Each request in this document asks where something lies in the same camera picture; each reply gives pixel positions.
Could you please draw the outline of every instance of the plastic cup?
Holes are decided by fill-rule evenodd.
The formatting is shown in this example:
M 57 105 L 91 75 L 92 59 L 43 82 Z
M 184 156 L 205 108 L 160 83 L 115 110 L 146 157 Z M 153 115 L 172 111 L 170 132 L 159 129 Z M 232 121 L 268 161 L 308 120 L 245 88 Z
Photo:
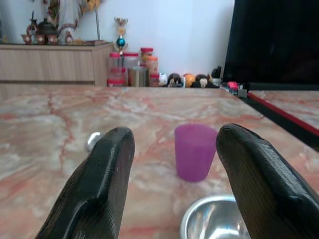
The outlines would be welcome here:
M 178 176 L 189 182 L 204 180 L 216 153 L 218 132 L 201 124 L 185 124 L 174 134 Z

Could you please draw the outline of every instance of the black screen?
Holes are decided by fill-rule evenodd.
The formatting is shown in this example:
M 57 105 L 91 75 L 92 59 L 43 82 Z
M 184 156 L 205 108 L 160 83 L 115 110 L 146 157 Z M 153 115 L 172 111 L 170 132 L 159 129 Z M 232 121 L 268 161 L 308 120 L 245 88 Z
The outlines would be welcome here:
M 236 0 L 224 82 L 319 83 L 319 0 Z

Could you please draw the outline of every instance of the pink marble surface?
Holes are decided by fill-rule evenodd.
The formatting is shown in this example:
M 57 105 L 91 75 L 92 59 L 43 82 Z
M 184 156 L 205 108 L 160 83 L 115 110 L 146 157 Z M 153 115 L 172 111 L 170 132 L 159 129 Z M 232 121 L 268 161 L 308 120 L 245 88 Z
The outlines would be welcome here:
M 192 202 L 231 193 L 217 155 L 205 181 L 176 176 L 173 130 L 186 122 L 254 130 L 319 192 L 318 153 L 222 90 L 35 87 L 0 105 L 0 238 L 34 238 L 86 158 L 87 137 L 118 126 L 131 128 L 136 140 L 119 238 L 179 238 Z
M 319 132 L 318 91 L 250 91 Z

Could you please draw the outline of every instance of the wooden sideboard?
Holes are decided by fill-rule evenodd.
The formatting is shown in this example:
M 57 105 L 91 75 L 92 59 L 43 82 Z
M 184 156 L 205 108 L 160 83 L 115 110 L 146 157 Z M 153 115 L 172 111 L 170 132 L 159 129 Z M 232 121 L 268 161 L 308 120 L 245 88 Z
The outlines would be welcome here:
M 106 86 L 113 43 L 98 46 L 0 44 L 0 102 L 34 84 Z

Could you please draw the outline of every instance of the white statue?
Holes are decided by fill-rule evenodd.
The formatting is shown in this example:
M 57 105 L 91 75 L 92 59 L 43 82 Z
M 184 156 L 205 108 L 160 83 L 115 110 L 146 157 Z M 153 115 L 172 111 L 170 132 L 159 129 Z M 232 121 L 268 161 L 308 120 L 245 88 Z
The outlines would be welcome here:
M 60 42 L 78 39 L 79 17 L 100 5 L 100 0 L 51 0 L 48 7 L 49 20 L 58 25 Z

